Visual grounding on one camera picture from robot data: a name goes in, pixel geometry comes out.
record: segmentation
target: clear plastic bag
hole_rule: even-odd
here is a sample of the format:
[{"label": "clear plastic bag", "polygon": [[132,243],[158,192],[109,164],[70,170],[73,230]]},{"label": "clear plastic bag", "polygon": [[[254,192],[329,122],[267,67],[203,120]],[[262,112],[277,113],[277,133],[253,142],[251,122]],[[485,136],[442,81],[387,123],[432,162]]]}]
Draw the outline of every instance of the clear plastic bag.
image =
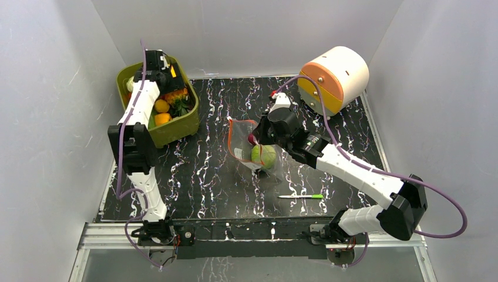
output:
[{"label": "clear plastic bag", "polygon": [[231,155],[253,171],[262,170],[278,179],[283,179],[283,150],[277,145],[252,145],[249,135],[258,125],[254,120],[228,118],[228,149]]}]

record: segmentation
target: white wall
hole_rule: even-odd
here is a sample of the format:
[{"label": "white wall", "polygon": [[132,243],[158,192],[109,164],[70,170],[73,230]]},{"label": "white wall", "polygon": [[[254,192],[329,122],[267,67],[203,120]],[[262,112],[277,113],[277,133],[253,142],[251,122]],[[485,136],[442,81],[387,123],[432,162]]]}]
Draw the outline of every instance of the white wall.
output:
[{"label": "white wall", "polygon": [[[368,98],[392,170],[455,197],[469,228],[428,240],[438,281],[496,281],[498,2],[405,0],[370,65]],[[457,211],[428,194],[422,228],[450,233]]]},{"label": "white wall", "polygon": [[67,281],[112,153],[124,62],[90,0],[0,4],[0,280]]},{"label": "white wall", "polygon": [[402,2],[92,1],[128,65],[141,60],[136,41],[143,37],[191,78],[296,74],[337,45],[369,62]]}]

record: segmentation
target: marker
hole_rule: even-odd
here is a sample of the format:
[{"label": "marker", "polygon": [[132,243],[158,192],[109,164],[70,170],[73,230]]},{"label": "marker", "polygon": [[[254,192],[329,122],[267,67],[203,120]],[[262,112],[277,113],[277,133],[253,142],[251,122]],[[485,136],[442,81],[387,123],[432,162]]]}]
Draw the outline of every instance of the marker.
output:
[{"label": "marker", "polygon": [[324,195],[314,194],[314,195],[288,195],[288,196],[278,196],[280,199],[323,199]]}]

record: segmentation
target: white label on bag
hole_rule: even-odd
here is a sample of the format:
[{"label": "white label on bag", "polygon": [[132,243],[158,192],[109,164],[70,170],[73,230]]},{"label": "white label on bag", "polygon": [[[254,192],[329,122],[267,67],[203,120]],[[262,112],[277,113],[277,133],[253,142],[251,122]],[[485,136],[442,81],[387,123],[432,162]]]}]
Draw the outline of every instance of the white label on bag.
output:
[{"label": "white label on bag", "polygon": [[251,162],[244,162],[242,161],[244,159],[244,156],[243,156],[243,151],[242,149],[239,149],[239,148],[234,148],[234,154],[235,154],[235,157],[238,158],[238,160],[245,166],[249,167],[251,170],[257,170],[257,169],[260,169],[261,166],[258,165],[258,164],[255,164],[255,163],[251,163]]}]

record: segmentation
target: marble tabletop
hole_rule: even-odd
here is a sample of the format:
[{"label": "marble tabletop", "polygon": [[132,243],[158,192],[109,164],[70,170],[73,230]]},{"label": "marble tabletop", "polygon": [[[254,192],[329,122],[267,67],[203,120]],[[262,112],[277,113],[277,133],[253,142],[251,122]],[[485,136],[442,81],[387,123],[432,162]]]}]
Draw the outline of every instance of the marble tabletop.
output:
[{"label": "marble tabletop", "polygon": [[[340,209],[375,204],[338,177],[299,164],[283,155],[284,178],[253,173],[230,155],[228,120],[259,121],[268,108],[268,95],[288,77],[195,79],[200,100],[196,135],[159,149],[156,178],[174,219],[249,218],[272,216],[333,216]],[[285,91],[292,108],[310,131],[325,134],[323,118],[299,99],[296,85]],[[328,121],[342,147],[376,167],[381,158],[360,98]],[[136,195],[122,201],[115,196],[116,168],[96,221],[123,221],[140,212]],[[123,181],[123,190],[132,186]],[[324,199],[288,200],[279,195],[323,194]]]}]

